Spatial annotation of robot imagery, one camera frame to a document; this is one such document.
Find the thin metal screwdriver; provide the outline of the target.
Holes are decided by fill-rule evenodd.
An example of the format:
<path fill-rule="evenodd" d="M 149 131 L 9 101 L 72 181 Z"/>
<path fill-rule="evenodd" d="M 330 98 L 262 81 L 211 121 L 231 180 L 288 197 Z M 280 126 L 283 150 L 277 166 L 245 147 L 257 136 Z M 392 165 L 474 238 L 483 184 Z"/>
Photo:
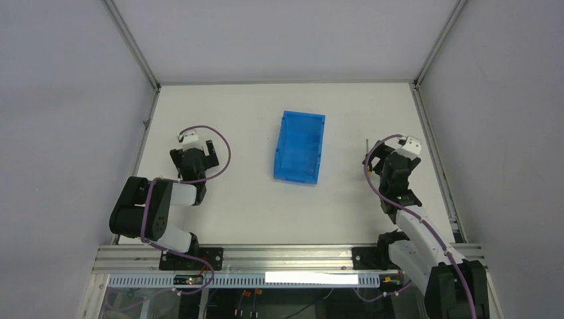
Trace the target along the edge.
<path fill-rule="evenodd" d="M 372 157 L 371 145 L 369 143 L 369 140 L 366 139 L 366 156 L 365 156 L 364 164 L 366 165 L 366 171 L 368 174 L 371 174 L 373 170 L 372 161 L 373 161 L 373 157 Z"/>

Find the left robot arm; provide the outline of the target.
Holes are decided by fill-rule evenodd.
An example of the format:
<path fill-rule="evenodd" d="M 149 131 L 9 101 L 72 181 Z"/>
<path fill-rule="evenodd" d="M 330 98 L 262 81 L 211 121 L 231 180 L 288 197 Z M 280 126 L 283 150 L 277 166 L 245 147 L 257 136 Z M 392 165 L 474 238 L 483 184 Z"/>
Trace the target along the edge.
<path fill-rule="evenodd" d="M 143 238 L 179 253 L 198 256 L 200 245 L 195 234 L 170 224 L 172 206 L 197 206 L 206 195 L 206 171 L 219 160 L 211 140 L 206 152 L 195 143 L 170 150 L 179 182 L 131 176 L 127 179 L 109 219 L 111 233 L 131 239 Z"/>

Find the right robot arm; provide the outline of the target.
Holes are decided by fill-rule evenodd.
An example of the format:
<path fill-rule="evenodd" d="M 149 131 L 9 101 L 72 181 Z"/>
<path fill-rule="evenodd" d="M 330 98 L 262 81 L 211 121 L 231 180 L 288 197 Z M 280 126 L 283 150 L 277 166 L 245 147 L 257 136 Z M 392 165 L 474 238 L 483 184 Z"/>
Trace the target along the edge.
<path fill-rule="evenodd" d="M 362 162 L 364 176 L 395 231 L 379 236 L 376 266 L 397 266 L 424 296 L 429 318 L 489 318 L 486 269 L 447 242 L 409 187 L 422 142 L 394 134 L 398 147 L 377 141 Z"/>

